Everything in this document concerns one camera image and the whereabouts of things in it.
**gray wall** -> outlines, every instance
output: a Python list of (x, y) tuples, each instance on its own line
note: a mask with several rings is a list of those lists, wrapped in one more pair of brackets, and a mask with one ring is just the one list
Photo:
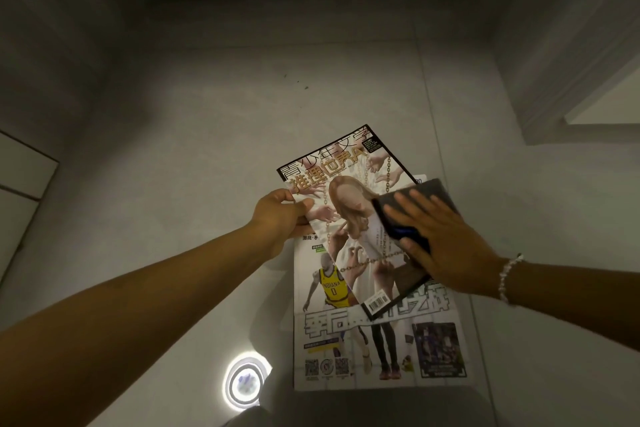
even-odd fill
[(0, 130), (60, 158), (141, 0), (0, 0)]
[[(487, 9), (489, 14), (500, 13), (496, 0), (483, 1), (497, 8)], [(562, 123), (566, 113), (640, 53), (637, 1), (511, 0), (495, 21), (492, 43), (527, 143), (637, 135), (632, 126), (569, 129)]]

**printed woman illustration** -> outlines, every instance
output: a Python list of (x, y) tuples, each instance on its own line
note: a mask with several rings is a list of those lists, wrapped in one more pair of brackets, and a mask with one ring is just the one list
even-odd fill
[[(329, 196), (336, 212), (346, 220), (349, 237), (356, 240), (373, 261), (372, 266), (367, 266), (367, 270), (358, 278), (355, 284), (356, 295), (370, 297), (376, 289), (383, 289), (389, 298), (393, 298), (393, 270), (404, 265), (404, 254), (386, 236), (382, 222), (371, 204), (371, 200), (378, 195), (354, 177), (337, 176), (329, 185)], [(391, 365), (387, 361), (381, 331), (387, 340)], [(371, 333), (382, 365), (380, 380), (399, 379), (401, 373), (393, 327), (390, 323), (373, 325)]]

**white dress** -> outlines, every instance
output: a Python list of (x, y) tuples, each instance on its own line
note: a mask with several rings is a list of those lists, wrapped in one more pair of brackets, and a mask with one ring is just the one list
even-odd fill
[[(369, 216), (369, 228), (360, 232), (360, 237), (358, 237), (357, 242), (364, 250), (364, 257), (360, 257), (360, 260), (380, 260), (383, 255), (385, 255), (387, 261), (391, 263), (394, 268), (404, 265), (402, 250), (400, 250), (392, 239), (386, 236), (382, 222), (375, 213)], [(377, 266), (378, 264), (376, 263), (369, 264), (362, 275), (356, 279), (353, 286), (353, 293), (358, 298), (358, 301), (362, 302), (378, 291), (379, 287), (373, 278), (373, 272)], [(396, 297), (397, 294), (396, 286), (394, 286), (394, 297)]]

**basketball player illustration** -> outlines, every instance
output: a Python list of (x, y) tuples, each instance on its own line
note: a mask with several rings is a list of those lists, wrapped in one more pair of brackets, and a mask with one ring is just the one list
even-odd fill
[[(350, 248), (349, 249), (349, 263), (355, 263), (358, 260), (358, 252), (359, 249)], [(302, 310), (304, 312), (307, 311), (309, 307), (309, 302), (311, 301), (311, 297), (314, 292), (316, 292), (317, 286), (320, 284), (324, 290), (324, 304), (326, 309), (340, 309), (342, 307), (350, 307), (352, 305), (357, 305), (358, 300), (351, 292), (351, 286), (353, 282), (358, 277), (358, 272), (351, 273), (348, 275), (348, 279), (351, 282), (349, 285), (348, 280), (342, 276), (338, 267), (335, 266), (331, 256), (328, 253), (323, 253), (320, 257), (321, 268), (317, 269), (313, 273), (313, 280), (311, 282), (311, 286), (309, 287), (309, 294), (307, 297), (307, 301), (302, 306)], [(364, 373), (368, 375), (371, 372), (372, 363), (371, 356), (369, 354), (369, 347), (367, 343), (369, 340), (367, 336), (362, 331), (362, 328), (358, 326), (358, 331), (354, 332), (351, 330), (351, 338), (356, 342), (358, 347), (362, 352), (362, 358), (364, 363)], [(334, 355), (336, 356), (344, 356), (344, 351), (342, 350), (344, 339), (344, 331), (340, 333), (340, 347), (334, 348)]]

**magazine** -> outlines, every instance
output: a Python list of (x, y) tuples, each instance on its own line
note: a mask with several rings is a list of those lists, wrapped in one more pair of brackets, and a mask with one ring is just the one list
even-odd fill
[(430, 279), (388, 237), (375, 211), (378, 197), (417, 182), (369, 126), (283, 165), (278, 173), (296, 201), (314, 200), (307, 218), (324, 260), (336, 266), (333, 281), (340, 282), (330, 288), (332, 304), (360, 303), (367, 317), (376, 319)]
[[(348, 239), (345, 248), (355, 246)], [(358, 304), (362, 276), (349, 287), (326, 250), (319, 235), (294, 243), (295, 390), (473, 383), (460, 318), (444, 286), (424, 284), (371, 320)]]

